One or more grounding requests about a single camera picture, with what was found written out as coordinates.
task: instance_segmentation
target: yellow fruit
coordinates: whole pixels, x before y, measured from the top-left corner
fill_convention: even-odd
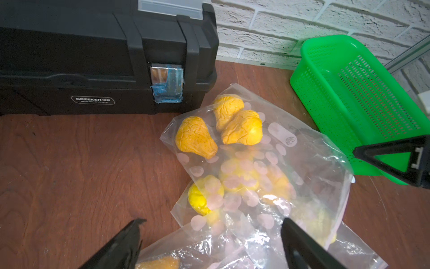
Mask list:
[[[263,123],[257,112],[241,110],[227,124],[221,134],[224,144],[258,144],[263,138]]]
[[[218,151],[218,146],[209,134],[208,127],[200,117],[191,116],[186,118],[175,139],[176,146],[180,151],[192,152],[211,159]]]
[[[159,260],[136,264],[135,269],[179,269],[180,259],[164,257]]]
[[[251,163],[252,163],[252,161],[253,161],[253,158],[252,158],[252,156],[251,157],[249,157],[249,158],[247,158],[247,160],[249,160],[249,161],[251,161]],[[255,169],[252,169],[252,170],[250,170],[250,171],[245,171],[244,169],[242,169],[241,167],[240,167],[240,160],[239,159],[237,159],[237,158],[232,158],[232,159],[230,159],[230,160],[227,160],[227,161],[225,161],[225,163],[228,163],[228,165],[229,166],[233,166],[233,167],[235,167],[235,170],[234,171],[232,171],[231,173],[229,173],[229,174],[226,174],[226,173],[224,173],[224,172],[220,172],[220,175],[219,175],[219,177],[220,177],[220,180],[221,180],[221,182],[222,182],[222,186],[223,186],[223,188],[224,188],[224,190],[226,190],[226,191],[228,191],[228,192],[239,192],[240,194],[242,194],[242,193],[244,193],[246,190],[250,190],[250,191],[255,191],[255,190],[257,190],[258,189],[258,187],[259,187],[259,183],[258,183],[258,181],[259,181],[259,179],[260,179],[260,174],[255,170]],[[233,188],[233,189],[230,189],[230,188],[228,188],[226,185],[225,185],[225,181],[226,180],[229,180],[229,177],[231,176],[231,175],[234,175],[234,176],[237,176],[237,179],[240,181],[241,179],[244,179],[244,180],[255,180],[256,182],[255,182],[255,184],[254,185],[252,185],[252,186],[244,186],[242,183],[240,183],[239,185],[238,185],[238,187],[236,187],[236,188]]]
[[[335,232],[335,236],[333,237],[333,240],[330,242],[330,244],[333,244],[334,242],[336,242],[337,237],[338,237],[338,233]]]
[[[214,101],[214,113],[216,117],[216,129],[221,132],[231,121],[233,116],[243,109],[242,99],[237,95],[221,95]]]
[[[328,240],[332,241],[329,236],[334,225],[333,216],[317,202],[296,201],[290,218],[301,220],[306,227],[306,233],[311,235],[318,244],[324,245]]]
[[[188,190],[188,202],[190,203],[191,207],[202,216],[206,216],[212,212],[207,207],[205,198],[205,196],[209,195],[209,192],[205,189],[205,183],[207,180],[212,178],[216,179],[216,177],[213,175],[208,175],[202,179],[199,179],[196,181],[196,183],[191,185],[190,189]],[[224,188],[221,186],[217,193],[221,196],[224,196]]]
[[[273,204],[273,201],[278,198],[283,198],[287,201],[290,200],[290,185],[288,177],[282,172],[282,170],[275,165],[269,165],[267,167],[266,175],[273,184],[273,188],[270,192],[260,189],[258,195],[266,204]]]
[[[211,211],[205,216],[209,226],[212,226],[215,222],[219,221],[219,209]]]

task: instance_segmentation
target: clear plastic lid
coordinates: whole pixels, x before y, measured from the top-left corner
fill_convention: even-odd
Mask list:
[[[203,19],[202,4],[208,0],[139,0],[138,9],[167,15],[185,15],[192,19]]]

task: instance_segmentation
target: wooden table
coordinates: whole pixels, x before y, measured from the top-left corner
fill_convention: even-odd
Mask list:
[[[239,83],[316,128],[292,71],[217,62],[203,105]],[[159,136],[176,114],[0,117],[1,268],[75,269],[130,220],[143,247],[179,228],[190,178]],[[344,222],[390,268],[430,268],[430,190],[357,176]]]

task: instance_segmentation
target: plastic bag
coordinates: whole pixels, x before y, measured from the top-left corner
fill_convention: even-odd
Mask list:
[[[221,117],[215,101],[175,117],[161,135],[195,184],[172,212],[178,223],[187,224],[143,250],[139,261],[176,257],[181,268],[287,268],[280,239],[286,216],[327,249],[341,224],[353,179],[346,157],[325,135],[238,84],[218,97],[243,101],[222,107],[236,116]],[[258,144],[223,143],[226,130],[237,131],[229,138],[255,141],[256,136],[247,135],[258,134],[256,117],[262,127]],[[244,123],[247,118],[253,122]],[[178,130],[179,138],[193,134],[180,129],[182,123],[210,135],[206,140],[186,137],[180,144],[187,151],[184,145],[204,141],[194,148],[198,154],[178,149]]]
[[[191,184],[192,182],[188,184],[171,211],[181,227],[188,225],[197,215],[188,202],[188,190]],[[348,269],[384,269],[388,267],[387,263],[343,222],[337,230],[336,240],[330,244],[327,251]]]

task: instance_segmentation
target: perforated basket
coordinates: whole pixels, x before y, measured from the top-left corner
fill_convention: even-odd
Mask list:
[[[362,145],[430,134],[430,121],[384,66],[359,41],[346,35],[312,38],[301,48],[302,60],[291,86],[320,131],[347,155],[356,175],[385,175],[354,158]],[[378,158],[401,170],[409,153]]]

